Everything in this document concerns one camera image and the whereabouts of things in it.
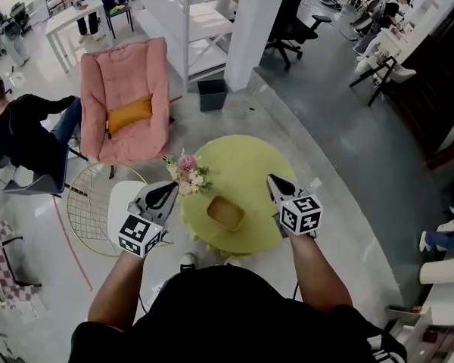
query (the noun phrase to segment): black t-shirt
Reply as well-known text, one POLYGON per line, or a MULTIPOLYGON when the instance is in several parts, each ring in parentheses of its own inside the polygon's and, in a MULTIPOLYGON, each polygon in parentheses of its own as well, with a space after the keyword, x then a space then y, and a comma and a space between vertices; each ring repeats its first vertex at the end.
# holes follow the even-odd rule
POLYGON ((395 17, 396 13, 399 11, 399 2, 397 0, 389 0, 387 4, 385 4, 384 9, 384 16, 378 21, 380 23, 380 27, 388 28, 392 24, 391 17, 395 17))
POLYGON ((75 100, 74 96, 49 101, 36 95, 22 95, 0 114, 0 149, 12 163, 43 175, 60 172, 63 148, 41 121, 58 114, 75 100))
POLYGON ((375 360, 376 352, 386 356, 385 363, 397 362, 395 355, 385 360, 390 353, 406 361, 404 347, 355 309, 339 306, 323 315, 285 299, 253 272, 227 265, 171 278, 149 313, 124 333, 103 324, 80 324, 69 362, 163 361, 170 356, 284 360, 292 355, 310 362, 360 363, 381 361, 375 360))

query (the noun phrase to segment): white trash can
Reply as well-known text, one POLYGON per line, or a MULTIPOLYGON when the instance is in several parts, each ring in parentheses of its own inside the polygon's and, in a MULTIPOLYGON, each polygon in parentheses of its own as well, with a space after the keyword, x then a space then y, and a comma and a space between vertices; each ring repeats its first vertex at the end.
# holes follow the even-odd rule
POLYGON ((448 284, 454 282, 454 259, 426 262, 421 267, 419 279, 421 284, 448 284))

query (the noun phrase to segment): checkered fabric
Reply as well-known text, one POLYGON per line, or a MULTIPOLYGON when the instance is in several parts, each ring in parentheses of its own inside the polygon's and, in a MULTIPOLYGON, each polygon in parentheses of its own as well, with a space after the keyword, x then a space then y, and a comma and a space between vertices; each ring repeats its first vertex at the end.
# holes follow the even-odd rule
POLYGON ((14 236, 14 231, 5 221, 0 221, 0 288, 8 306, 15 301, 30 301, 34 293, 33 287, 19 287, 15 284, 12 273, 8 268, 2 243, 14 236))

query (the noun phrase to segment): green tablecloth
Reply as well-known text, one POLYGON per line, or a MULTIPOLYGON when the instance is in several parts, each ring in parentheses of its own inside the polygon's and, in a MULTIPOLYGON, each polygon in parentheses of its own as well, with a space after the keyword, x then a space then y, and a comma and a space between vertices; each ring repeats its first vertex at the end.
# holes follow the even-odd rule
POLYGON ((258 138, 230 135, 210 141, 195 156, 200 165, 210 167, 213 187, 205 194, 182 199, 182 216, 190 225, 191 236, 231 254, 251 254, 280 242, 266 177, 274 173, 296 179, 282 154, 258 138), (207 207, 216 195, 245 210, 244 221, 236 232, 219 227, 207 215, 207 207))

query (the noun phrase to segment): orange pillow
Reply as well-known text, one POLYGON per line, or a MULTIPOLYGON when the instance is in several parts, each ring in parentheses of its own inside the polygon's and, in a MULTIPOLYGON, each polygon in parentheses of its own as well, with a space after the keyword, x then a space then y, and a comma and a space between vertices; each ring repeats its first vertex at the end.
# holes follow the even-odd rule
POLYGON ((149 119, 151 114, 151 95, 145 95, 123 107, 118 107, 107 114, 109 133, 116 133, 121 128, 140 119, 149 119))

